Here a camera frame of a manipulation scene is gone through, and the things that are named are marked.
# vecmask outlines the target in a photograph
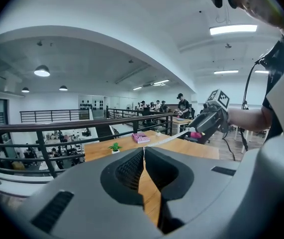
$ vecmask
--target group of people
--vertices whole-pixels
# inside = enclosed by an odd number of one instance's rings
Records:
[[[175,109],[174,113],[177,113],[178,116],[183,119],[193,118],[194,110],[191,108],[191,105],[184,98],[182,93],[178,94],[177,99],[179,99],[180,101],[178,103],[178,109]],[[166,102],[162,101],[162,104],[160,104],[159,100],[156,101],[156,104],[154,104],[154,102],[151,102],[149,105],[145,104],[145,101],[142,101],[141,103],[138,103],[136,109],[138,111],[150,110],[150,111],[162,112],[162,113],[170,112],[170,109],[166,105]]]

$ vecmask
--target small green plant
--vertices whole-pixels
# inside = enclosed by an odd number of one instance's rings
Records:
[[[112,146],[109,147],[110,149],[112,149],[113,151],[118,151],[118,149],[121,149],[121,146],[118,146],[118,143],[115,142]]]

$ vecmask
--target person wearing headset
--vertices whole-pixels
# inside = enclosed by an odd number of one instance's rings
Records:
[[[249,16],[278,28],[282,34],[281,40],[276,45],[277,50],[268,53],[271,58],[276,59],[276,62],[266,68],[269,71],[267,95],[284,73],[284,11],[275,0],[228,0],[228,2],[232,8],[240,8]],[[260,110],[230,108],[228,122],[250,131],[261,131],[271,127],[267,139],[280,135],[282,127],[266,97],[262,105]]]

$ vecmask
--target ceiling light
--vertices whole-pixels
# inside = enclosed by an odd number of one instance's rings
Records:
[[[29,89],[28,89],[27,87],[24,87],[24,88],[21,90],[21,92],[29,93],[30,91],[29,91]]]
[[[261,70],[256,70],[255,73],[260,73],[260,74],[268,74],[269,71],[261,71]]]
[[[214,74],[234,74],[238,72],[239,70],[229,70],[229,71],[217,71],[217,72],[214,72]]]
[[[68,91],[68,88],[65,85],[62,85],[59,90],[61,91]]]
[[[170,80],[164,80],[164,81],[160,81],[160,82],[155,82],[154,85],[156,84],[161,84],[161,83],[164,83],[164,82],[169,82]]]
[[[34,74],[41,77],[48,77],[50,75],[49,68],[45,65],[38,66]]]
[[[235,32],[256,32],[257,25],[228,25],[228,26],[217,26],[211,27],[210,34],[225,34],[225,33],[235,33]]]

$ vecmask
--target staircase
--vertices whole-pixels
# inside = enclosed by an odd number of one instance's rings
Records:
[[[112,135],[112,131],[111,131],[109,125],[96,126],[95,128],[96,128],[96,132],[97,132],[98,137]]]

